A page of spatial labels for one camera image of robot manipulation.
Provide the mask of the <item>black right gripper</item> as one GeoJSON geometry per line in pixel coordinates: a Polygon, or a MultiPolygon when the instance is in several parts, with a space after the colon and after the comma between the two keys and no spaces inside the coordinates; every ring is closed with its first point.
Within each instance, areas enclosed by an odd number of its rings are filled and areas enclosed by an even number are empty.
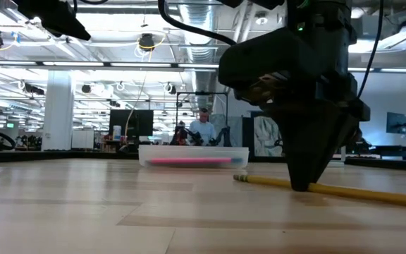
{"type": "Polygon", "coordinates": [[[291,188],[305,192],[316,183],[370,108],[357,97],[347,69],[349,37],[335,32],[312,37],[280,28],[229,47],[219,62],[219,82],[237,99],[255,106],[274,100],[284,109],[276,122],[283,138],[291,188]]]}

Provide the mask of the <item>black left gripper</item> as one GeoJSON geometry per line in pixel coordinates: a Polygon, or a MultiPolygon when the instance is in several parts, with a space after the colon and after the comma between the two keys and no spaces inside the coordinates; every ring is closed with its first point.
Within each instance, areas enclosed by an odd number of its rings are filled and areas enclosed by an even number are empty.
{"type": "Polygon", "coordinates": [[[76,7],[66,0],[12,0],[18,10],[29,19],[39,18],[42,27],[55,37],[67,35],[90,40],[91,35],[72,14],[76,7]]]}

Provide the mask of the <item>yellow pencil black ferrule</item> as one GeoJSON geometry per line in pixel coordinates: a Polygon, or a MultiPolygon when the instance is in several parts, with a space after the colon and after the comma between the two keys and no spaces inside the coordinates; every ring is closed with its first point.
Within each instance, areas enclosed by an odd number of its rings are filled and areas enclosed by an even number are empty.
{"type": "MultiPolygon", "coordinates": [[[[267,186],[278,186],[291,188],[291,182],[284,179],[267,178],[263,176],[252,175],[234,175],[233,179],[239,182],[253,183],[267,186]]],[[[401,205],[406,207],[406,194],[387,193],[374,190],[364,190],[358,188],[348,188],[341,186],[330,186],[319,183],[309,184],[306,191],[320,193],[325,195],[335,195],[342,198],[353,198],[358,200],[370,200],[374,202],[385,202],[392,205],[401,205]]]]}

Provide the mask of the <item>pink pencil blue end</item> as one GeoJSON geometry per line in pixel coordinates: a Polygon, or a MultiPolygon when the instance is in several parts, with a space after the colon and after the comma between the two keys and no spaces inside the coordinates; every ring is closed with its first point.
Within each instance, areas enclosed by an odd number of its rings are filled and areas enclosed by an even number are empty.
{"type": "Polygon", "coordinates": [[[155,166],[172,164],[242,164],[243,162],[242,158],[232,157],[156,158],[146,161],[146,163],[155,166]]]}

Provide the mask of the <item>clear plastic supply box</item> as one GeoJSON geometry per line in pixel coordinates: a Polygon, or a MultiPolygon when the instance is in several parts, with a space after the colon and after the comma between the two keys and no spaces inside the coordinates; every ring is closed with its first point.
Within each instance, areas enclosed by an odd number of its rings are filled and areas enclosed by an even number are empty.
{"type": "Polygon", "coordinates": [[[177,145],[141,145],[139,147],[139,163],[143,167],[169,167],[169,168],[245,168],[249,159],[247,147],[200,147],[177,145]],[[172,164],[151,165],[146,161],[156,158],[196,158],[196,157],[232,157],[242,158],[242,164],[172,164]]]}

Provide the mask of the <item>pale crumpled tarp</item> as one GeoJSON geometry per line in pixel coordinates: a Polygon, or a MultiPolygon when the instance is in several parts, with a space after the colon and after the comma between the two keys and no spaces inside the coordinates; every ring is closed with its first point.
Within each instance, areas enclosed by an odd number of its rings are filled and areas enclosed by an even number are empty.
{"type": "Polygon", "coordinates": [[[282,147],[276,144],[280,132],[276,122],[266,116],[256,116],[254,120],[254,155],[256,157],[280,157],[282,147]]]}

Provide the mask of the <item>long ceiling light bar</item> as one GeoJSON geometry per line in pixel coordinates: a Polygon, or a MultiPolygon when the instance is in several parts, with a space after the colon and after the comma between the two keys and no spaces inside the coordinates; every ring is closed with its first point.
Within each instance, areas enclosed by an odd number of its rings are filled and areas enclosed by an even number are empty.
{"type": "Polygon", "coordinates": [[[64,68],[70,70],[106,70],[110,68],[144,71],[213,71],[216,63],[156,63],[156,62],[87,62],[87,61],[6,61],[0,60],[5,68],[64,68]]]}

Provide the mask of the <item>dark background desk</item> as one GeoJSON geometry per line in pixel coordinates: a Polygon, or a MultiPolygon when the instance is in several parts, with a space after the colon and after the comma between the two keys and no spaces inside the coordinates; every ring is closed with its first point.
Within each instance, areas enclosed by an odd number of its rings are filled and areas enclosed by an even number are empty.
{"type": "Polygon", "coordinates": [[[401,157],[406,160],[406,146],[404,145],[377,145],[371,149],[371,153],[384,157],[401,157]]]}

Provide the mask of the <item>white building pillar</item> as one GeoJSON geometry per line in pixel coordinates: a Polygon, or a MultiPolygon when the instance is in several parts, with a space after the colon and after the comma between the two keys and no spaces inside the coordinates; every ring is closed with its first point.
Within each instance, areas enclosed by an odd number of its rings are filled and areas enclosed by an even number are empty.
{"type": "Polygon", "coordinates": [[[42,150],[69,150],[73,132],[75,81],[70,71],[49,71],[42,150]]]}

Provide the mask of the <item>person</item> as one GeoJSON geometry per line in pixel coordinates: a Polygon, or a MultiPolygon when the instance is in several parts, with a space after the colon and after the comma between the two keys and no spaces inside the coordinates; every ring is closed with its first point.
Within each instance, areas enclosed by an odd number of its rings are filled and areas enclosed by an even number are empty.
{"type": "Polygon", "coordinates": [[[216,138],[214,125],[209,122],[209,111],[206,108],[201,108],[199,118],[194,120],[189,127],[192,133],[199,133],[202,139],[202,145],[208,145],[211,139],[216,138]]]}

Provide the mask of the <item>white cabinet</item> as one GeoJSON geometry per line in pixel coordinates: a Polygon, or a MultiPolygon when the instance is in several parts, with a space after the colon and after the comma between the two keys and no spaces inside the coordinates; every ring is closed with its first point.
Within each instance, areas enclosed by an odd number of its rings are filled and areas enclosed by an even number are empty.
{"type": "Polygon", "coordinates": [[[93,149],[94,131],[73,131],[71,147],[73,149],[93,149]]]}

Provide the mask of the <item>black computer monitor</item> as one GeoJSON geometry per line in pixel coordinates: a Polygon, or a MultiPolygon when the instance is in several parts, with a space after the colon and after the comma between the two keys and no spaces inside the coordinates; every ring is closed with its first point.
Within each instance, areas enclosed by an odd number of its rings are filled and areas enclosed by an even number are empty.
{"type": "Polygon", "coordinates": [[[153,135],[154,112],[152,110],[111,110],[109,115],[109,134],[112,137],[113,126],[121,126],[121,139],[128,137],[153,135]]]}

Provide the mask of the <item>wall-side blue monitor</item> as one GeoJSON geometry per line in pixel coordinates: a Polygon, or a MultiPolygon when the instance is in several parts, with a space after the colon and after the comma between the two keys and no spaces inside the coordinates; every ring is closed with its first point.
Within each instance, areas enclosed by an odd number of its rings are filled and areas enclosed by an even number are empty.
{"type": "Polygon", "coordinates": [[[386,132],[406,134],[406,115],[388,112],[386,117],[386,132]]]}

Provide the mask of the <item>black metal rig frame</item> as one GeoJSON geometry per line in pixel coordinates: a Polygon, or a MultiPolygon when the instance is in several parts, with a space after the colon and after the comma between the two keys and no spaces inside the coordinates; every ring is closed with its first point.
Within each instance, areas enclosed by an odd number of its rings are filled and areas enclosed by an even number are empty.
{"type": "Polygon", "coordinates": [[[178,109],[183,102],[189,103],[187,101],[187,97],[189,95],[196,95],[196,96],[210,96],[210,95],[223,95],[225,97],[225,127],[228,125],[228,92],[205,92],[203,90],[196,91],[196,92],[177,92],[176,93],[176,103],[175,103],[175,110],[176,110],[176,123],[178,123],[178,109]]]}

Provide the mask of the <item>silver ribbed ceiling duct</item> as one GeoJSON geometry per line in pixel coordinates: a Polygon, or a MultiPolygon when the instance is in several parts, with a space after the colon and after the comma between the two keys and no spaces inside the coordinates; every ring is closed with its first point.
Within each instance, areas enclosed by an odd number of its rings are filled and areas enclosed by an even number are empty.
{"type": "MultiPolygon", "coordinates": [[[[213,6],[206,5],[180,5],[179,6],[182,22],[203,30],[214,31],[216,22],[215,10],[213,6]]],[[[216,50],[209,48],[214,40],[203,35],[191,32],[184,32],[185,42],[191,47],[187,48],[188,61],[191,64],[213,63],[216,57],[216,50]]],[[[215,72],[196,71],[192,73],[192,88],[195,92],[214,92],[216,90],[215,72]]],[[[213,95],[197,95],[195,102],[197,108],[207,108],[213,104],[213,95]]]]}

